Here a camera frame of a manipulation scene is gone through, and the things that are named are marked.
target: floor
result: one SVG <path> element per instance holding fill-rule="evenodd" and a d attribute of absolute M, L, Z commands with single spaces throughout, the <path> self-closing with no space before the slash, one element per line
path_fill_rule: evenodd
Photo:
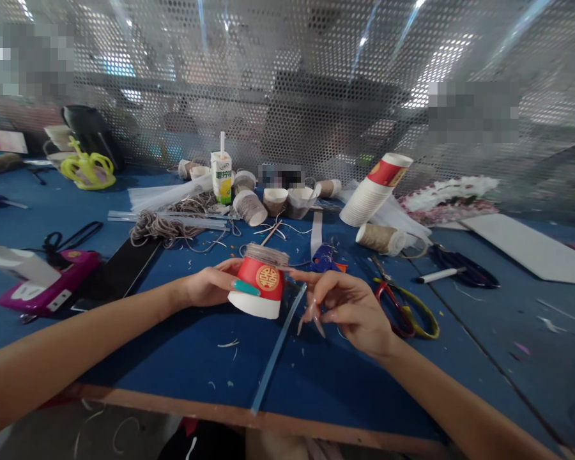
<path fill-rule="evenodd" d="M 102 413 L 94 416 L 103 409 L 103 404 L 87 404 L 86 408 L 76 401 L 38 410 L 6 428 L 0 432 L 0 460 L 24 457 L 26 460 L 155 460 L 181 421 L 176 415 L 119 406 L 106 406 Z M 138 420 L 141 430 L 131 417 Z M 356 446 L 341 446 L 341 451 L 346 460 L 405 458 Z"/>

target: yellow scissors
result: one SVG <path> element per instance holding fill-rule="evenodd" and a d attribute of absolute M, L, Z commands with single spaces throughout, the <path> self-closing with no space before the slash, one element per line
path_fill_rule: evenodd
<path fill-rule="evenodd" d="M 392 330 L 401 337 L 412 336 L 413 333 L 411 331 L 415 331 L 417 335 L 419 335 L 420 337 L 424 337 L 425 339 L 432 339 L 432 340 L 438 339 L 439 334 L 441 332 L 441 328 L 439 327 L 439 323 L 436 322 L 434 314 L 430 311 L 430 309 L 426 306 L 426 304 L 422 302 L 420 299 L 418 299 L 414 294 L 410 293 L 403 287 L 399 286 L 396 283 L 396 281 L 391 276 L 389 276 L 388 273 L 386 273 L 386 271 L 383 269 L 383 265 L 381 265 L 376 256 L 372 257 L 372 261 L 377 267 L 377 270 L 379 270 L 379 273 L 381 274 L 381 279 L 373 278 L 374 282 L 379 283 L 379 289 L 377 290 L 376 293 L 376 297 L 377 300 L 379 301 L 379 304 L 381 305 L 381 295 L 384 292 L 386 292 L 390 297 L 390 300 L 392 301 L 392 305 L 399 311 L 403 320 L 408 320 L 410 323 L 408 324 L 406 330 L 401 330 L 390 320 Z M 400 297 L 402 297 L 403 300 L 403 305 L 401 305 L 398 302 L 393 291 L 396 291 L 400 294 Z M 411 304 L 414 307 L 416 307 L 420 312 L 424 313 L 429 318 L 432 327 L 432 333 L 426 332 L 419 325 L 419 323 L 415 319 L 415 316 L 413 315 L 413 311 L 411 311 L 411 307 L 407 304 L 406 301 L 407 299 L 411 301 Z"/>

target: perforated metal screen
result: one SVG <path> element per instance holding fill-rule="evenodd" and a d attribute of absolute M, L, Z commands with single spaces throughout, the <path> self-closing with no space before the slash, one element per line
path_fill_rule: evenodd
<path fill-rule="evenodd" d="M 487 174 L 501 208 L 575 221 L 575 0 L 0 0 L 8 22 L 74 35 L 72 94 L 0 96 L 20 130 L 88 104 L 130 163 L 206 158 L 224 130 L 237 167 L 318 179 L 397 151 L 398 193 Z M 430 142 L 431 81 L 516 82 L 519 142 Z"/>

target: long fingernail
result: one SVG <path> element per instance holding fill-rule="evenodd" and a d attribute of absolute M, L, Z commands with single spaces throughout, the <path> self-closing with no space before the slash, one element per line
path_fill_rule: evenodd
<path fill-rule="evenodd" d="M 302 330 L 302 323 L 305 321 L 305 316 L 301 316 L 300 317 L 300 322 L 298 323 L 298 331 L 296 333 L 296 336 L 300 335 L 300 331 Z"/>
<path fill-rule="evenodd" d="M 241 291 L 245 294 L 250 294 L 254 296 L 260 295 L 259 289 L 256 289 L 251 284 L 247 284 L 245 281 L 241 281 L 239 279 L 232 281 L 232 287 L 235 288 L 237 291 Z"/>
<path fill-rule="evenodd" d="M 324 333 L 324 328 L 321 326 L 321 323 L 319 322 L 319 319 L 317 316 L 315 316 L 313 318 L 313 322 L 315 323 L 315 325 L 318 328 L 319 333 L 321 334 L 321 336 L 325 339 L 326 338 L 326 333 Z"/>
<path fill-rule="evenodd" d="M 337 313 L 334 310 L 330 310 L 328 312 L 325 312 L 322 316 L 321 316 L 321 322 L 322 323 L 334 323 L 337 320 Z"/>
<path fill-rule="evenodd" d="M 313 319 L 313 312 L 315 311 L 315 307 L 316 304 L 314 299 L 313 302 L 311 302 L 311 304 L 307 308 L 307 311 L 305 312 L 305 315 L 307 315 L 307 321 L 311 321 Z"/>

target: teal fingernail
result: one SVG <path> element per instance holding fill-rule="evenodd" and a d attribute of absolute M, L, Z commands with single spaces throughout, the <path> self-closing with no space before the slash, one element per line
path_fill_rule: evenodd
<path fill-rule="evenodd" d="M 247 284 L 245 281 L 236 280 L 234 282 L 234 288 L 237 291 L 244 292 L 245 294 L 251 294 L 254 296 L 260 295 L 260 291 L 258 289 L 254 288 L 251 284 Z"/>

